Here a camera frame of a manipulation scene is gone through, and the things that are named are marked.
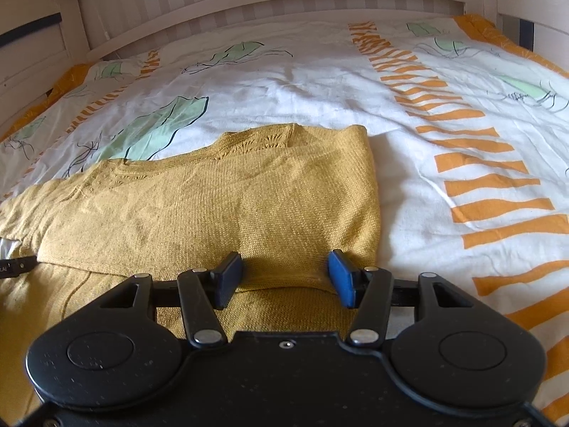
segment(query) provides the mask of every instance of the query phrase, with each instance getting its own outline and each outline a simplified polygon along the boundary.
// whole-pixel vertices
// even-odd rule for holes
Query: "metal screw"
[[[374,343],[379,339],[379,334],[372,329],[356,329],[350,333],[350,339],[354,345]]]
[[[282,342],[279,344],[279,347],[284,348],[285,350],[288,350],[288,349],[294,347],[294,342],[291,342],[291,341],[282,341]]]
[[[202,345],[213,345],[214,343],[221,342],[223,335],[215,329],[202,329],[193,335],[196,342]]]

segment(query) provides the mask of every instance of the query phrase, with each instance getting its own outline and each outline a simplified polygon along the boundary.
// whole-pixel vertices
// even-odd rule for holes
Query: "orange stripe pattern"
[[[73,121],[69,124],[69,127],[67,127],[67,129],[65,130],[65,133],[67,133],[67,134],[71,133],[73,130],[75,130],[75,128],[77,128],[79,125],[81,125],[82,122],[86,121],[95,112],[102,109],[109,102],[117,99],[121,95],[121,93],[124,90],[126,90],[132,83],[134,83],[135,81],[140,80],[142,78],[149,77],[149,75],[142,75],[143,71],[153,72],[158,67],[160,67],[160,57],[158,56],[158,51],[157,50],[151,50],[148,53],[148,57],[146,59],[146,62],[144,63],[142,69],[140,70],[139,76],[137,76],[128,85],[123,85],[123,86],[117,88],[115,91],[112,91],[111,93],[107,93],[105,96],[103,96],[98,101],[93,101],[90,105],[88,105],[85,109],[83,109],[79,113],[79,115],[75,117],[75,119],[73,119]],[[24,178],[26,175],[30,174],[33,171],[33,169],[35,168],[36,164],[38,163],[38,161],[42,157],[42,155],[43,155],[43,152],[40,152],[38,154],[36,159],[32,162],[32,164],[24,172],[24,174],[22,175],[22,178]],[[14,186],[17,186],[18,184],[20,184],[20,182],[22,181],[22,178],[20,178]],[[12,197],[13,195],[14,195],[14,191],[12,190],[9,193],[4,194],[3,198],[7,199],[9,197]]]
[[[548,215],[541,218],[534,218],[520,223],[514,223],[501,228],[487,229],[475,233],[463,235],[465,249],[471,249],[477,245],[488,244],[490,242],[501,241],[511,236],[526,233],[550,233],[550,234],[569,234],[569,222],[567,215]]]
[[[4,134],[0,136],[0,143],[10,135],[16,133],[21,128],[31,123],[41,113],[47,111],[54,105],[63,95],[69,93],[74,88],[82,85],[85,77],[89,73],[89,69],[93,64],[78,64],[67,70],[53,85],[53,88],[47,98],[36,106],[29,108],[24,115],[20,116]]]
[[[478,295],[490,295],[503,286],[510,284],[528,284],[538,279],[544,278],[550,273],[569,268],[569,260],[556,260],[547,262],[529,270],[527,273],[515,276],[486,276],[483,278],[472,278]]]
[[[158,51],[152,50],[148,53],[148,58],[144,63],[143,67],[140,70],[140,74],[133,80],[133,82],[140,80],[142,78],[149,77],[148,74],[154,72],[160,66],[160,58],[158,57]],[[121,93],[126,90],[129,85],[123,85],[117,88],[115,91],[111,93],[107,93],[103,96],[100,100],[92,102],[89,106],[87,106],[84,110],[79,113],[78,116],[69,124],[69,127],[65,131],[66,133],[71,133],[75,128],[79,126],[81,122],[86,121],[93,113],[97,112],[99,109],[106,106],[109,102],[114,101],[117,99]]]
[[[547,59],[542,58],[540,55],[535,54],[525,48],[519,47],[515,43],[511,42],[504,34],[502,34],[494,24],[487,21],[482,16],[478,14],[467,14],[465,16],[455,16],[454,22],[460,27],[460,29],[466,33],[471,39],[476,41],[482,41],[484,43],[491,43],[496,45],[496,47],[502,48],[502,50],[508,53],[515,54],[524,59],[531,59],[543,67],[546,67],[553,72],[569,78],[569,72],[558,67]]]
[[[479,24],[475,29],[474,26],[476,24],[474,23],[476,21],[472,19],[467,20],[467,18],[468,16],[463,18],[457,17],[455,20],[463,30],[464,26],[469,25],[471,30],[465,31],[471,38],[480,40],[481,37],[485,38],[486,33],[492,32],[488,27],[485,27],[484,31],[478,32],[477,29],[481,26],[480,21],[478,21]],[[430,123],[438,122],[439,124],[485,116],[484,112],[471,107],[459,94],[451,91],[447,83],[438,78],[435,72],[422,65],[417,56],[413,55],[411,51],[397,49],[388,40],[382,38],[377,33],[377,28],[373,22],[352,24],[349,25],[349,29],[352,42],[361,54],[368,57],[374,70],[380,73],[380,80],[394,93],[395,101],[409,116]],[[482,39],[482,41],[497,44],[495,40]],[[511,52],[502,42],[500,45]],[[421,125],[415,129],[417,133],[439,132],[447,135],[500,137],[493,127],[484,130],[472,130],[470,127],[448,130],[435,125]],[[450,149],[477,149],[478,151],[492,154],[515,151],[510,144],[491,139],[451,138],[431,139],[430,142]],[[525,163],[521,160],[479,158],[468,152],[439,154],[435,156],[435,163],[439,173],[452,171],[465,165],[477,164],[487,168],[499,168],[506,172],[514,171],[526,175],[529,174]],[[536,178],[519,178],[489,173],[471,180],[447,180],[444,185],[449,197],[457,197],[475,189],[509,189],[529,185],[540,186],[541,183]],[[471,221],[491,220],[520,209],[555,210],[551,200],[546,197],[521,202],[503,199],[483,199],[462,205],[457,204],[457,206],[451,209],[451,216],[455,223],[468,223]],[[569,234],[567,215],[539,216],[523,222],[465,234],[462,236],[463,246],[465,249],[471,249],[525,233]],[[488,276],[474,278],[473,280],[479,294],[488,295],[503,286],[535,281],[547,274],[565,268],[567,264],[569,264],[569,261],[546,262],[527,273],[517,276]],[[531,329],[565,311],[569,311],[569,289],[558,292],[535,305],[511,313],[508,317],[524,328]],[[552,378],[569,370],[568,339],[563,339],[548,351],[546,378]],[[553,421],[569,414],[569,395],[553,401],[544,408],[543,412]]]
[[[541,185],[541,182],[537,178],[509,178],[497,174],[484,175],[474,180],[445,181],[445,189],[450,197],[480,188],[521,188],[529,185]]]
[[[514,202],[503,199],[485,199],[452,208],[452,220],[455,223],[488,220],[520,209],[554,210],[549,199],[533,199]]]

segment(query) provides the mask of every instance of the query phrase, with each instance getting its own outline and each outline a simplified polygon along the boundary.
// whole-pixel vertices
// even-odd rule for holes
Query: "white bedsheet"
[[[528,328],[546,350],[567,352],[535,400],[560,412],[569,387],[564,76],[473,41],[453,19],[244,25],[117,62],[103,79],[128,85],[116,98],[91,103],[86,115],[89,102],[71,95],[0,146],[0,195],[101,158],[189,152],[225,131],[364,125],[381,198],[377,263],[398,278],[437,272]],[[93,67],[85,88],[101,91],[95,72],[108,66]],[[5,253],[9,243],[0,246]],[[392,334],[405,316],[394,312]],[[560,424],[569,419],[561,413]]]

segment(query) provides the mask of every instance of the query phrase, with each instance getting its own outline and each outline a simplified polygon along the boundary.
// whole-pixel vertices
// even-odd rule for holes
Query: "white wooden bed frame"
[[[0,80],[0,134],[34,100],[45,97],[53,82],[73,64],[93,62],[141,38],[197,17],[243,5],[270,0],[204,0],[145,22],[91,49],[87,42],[78,0],[0,0],[10,8],[0,18],[0,35],[42,17],[61,14],[65,49],[22,72]],[[465,13],[477,13],[501,28],[501,16],[514,16],[536,24],[540,39],[534,50],[569,69],[569,0],[452,0],[464,5]],[[438,17],[433,13],[386,9],[342,9],[272,17],[271,20],[397,20]]]

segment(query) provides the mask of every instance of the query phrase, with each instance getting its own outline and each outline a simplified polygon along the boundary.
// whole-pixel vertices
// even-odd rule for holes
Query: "wooden headboard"
[[[78,0],[0,0],[0,131],[52,87],[89,44]]]

